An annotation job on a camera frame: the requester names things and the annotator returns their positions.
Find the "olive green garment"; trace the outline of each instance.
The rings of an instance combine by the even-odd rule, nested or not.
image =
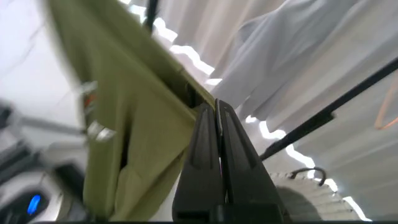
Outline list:
[[[96,124],[85,205],[101,218],[147,220],[180,172],[194,107],[214,99],[116,0],[47,5],[76,75],[96,87],[85,105],[87,125]]]

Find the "orange hanger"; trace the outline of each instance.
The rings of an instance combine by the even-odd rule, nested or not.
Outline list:
[[[392,126],[396,122],[398,122],[398,117],[396,117],[390,123],[388,123],[388,124],[386,124],[384,126],[382,125],[383,118],[386,115],[386,111],[390,107],[390,104],[391,104],[391,101],[392,101],[392,96],[396,92],[397,86],[398,86],[398,76],[396,76],[395,80],[391,84],[391,87],[390,87],[389,91],[387,92],[386,97],[384,97],[383,104],[381,105],[380,110],[379,110],[379,114],[377,115],[376,121],[374,122],[374,127],[376,129],[383,130],[383,129],[386,129],[386,128]]]

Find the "white curtain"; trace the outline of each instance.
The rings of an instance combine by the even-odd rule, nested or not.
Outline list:
[[[277,9],[284,1],[159,2],[159,17],[178,34],[169,47],[191,46],[201,62],[215,68],[214,72],[204,72],[187,61],[193,76],[200,77],[197,80],[206,85],[207,78],[219,78],[228,66],[231,43],[242,24]],[[130,5],[146,7],[147,3],[136,0]],[[278,129],[286,133],[293,130],[398,57],[398,2],[362,1],[352,15],[340,33],[327,39],[318,57],[285,92],[266,123],[247,119],[245,128],[257,151],[270,144],[273,131],[273,136],[278,136]],[[181,48],[173,49],[174,53],[183,53]],[[389,75],[366,90],[336,110],[333,121],[294,144],[296,151],[311,157],[328,172],[341,195],[352,196],[366,216],[374,220],[398,219],[398,194],[394,191],[398,187],[398,124],[383,130],[374,127],[393,79],[394,75]],[[218,82],[208,80],[209,83],[207,87],[211,89]],[[384,122],[397,116],[398,96],[394,94]]]

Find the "gray cloth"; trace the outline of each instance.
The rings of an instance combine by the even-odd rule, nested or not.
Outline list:
[[[211,92],[238,116],[265,120],[317,48],[358,0],[293,0],[247,22],[231,49],[230,63]]]

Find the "blue light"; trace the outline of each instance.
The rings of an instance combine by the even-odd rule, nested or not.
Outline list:
[[[27,207],[27,213],[29,215],[33,214],[37,210],[37,206],[39,205],[40,202],[40,196],[35,195],[32,197],[32,200],[30,200],[29,206]]]

